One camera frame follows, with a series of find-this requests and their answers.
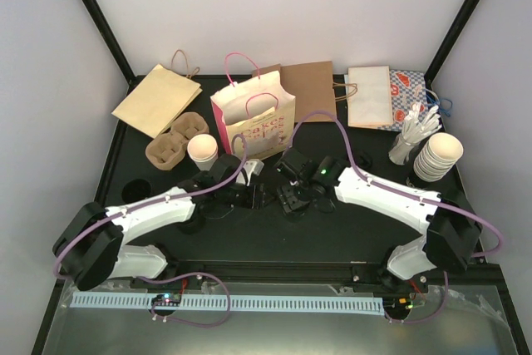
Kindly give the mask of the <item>cake print paper bag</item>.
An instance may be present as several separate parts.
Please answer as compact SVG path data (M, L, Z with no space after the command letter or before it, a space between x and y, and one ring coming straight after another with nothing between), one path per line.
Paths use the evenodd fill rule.
M232 55L224 58L229 84L210 97L215 123L226 152L263 160L287 148L296 97L284 90L279 71L235 81L228 71Z

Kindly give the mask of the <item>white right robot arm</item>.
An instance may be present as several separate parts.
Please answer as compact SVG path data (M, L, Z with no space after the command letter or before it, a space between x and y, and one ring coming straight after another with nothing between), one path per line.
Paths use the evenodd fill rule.
M419 235L394 248L377 271L379 284L396 291L408 279L433 269L461 274L480 237L480 224L456 213L457 203L436 191L420 190L355 171L345 160L327 156L317 163L287 150L275 166L288 184L278 188L287 214L300 214L310 204L333 201L357 205L392 218Z

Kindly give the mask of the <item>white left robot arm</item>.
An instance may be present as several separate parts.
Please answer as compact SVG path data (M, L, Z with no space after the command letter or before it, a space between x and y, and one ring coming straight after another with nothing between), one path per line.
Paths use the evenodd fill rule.
M172 286L179 269L156 244L134 242L165 226L198 229L216 205L260 209L264 189L252 179L264 163L222 155L209 170L182 180L167 191L127 205L83 205L52 247L54 273L87 291L108 279L151 279L161 288Z

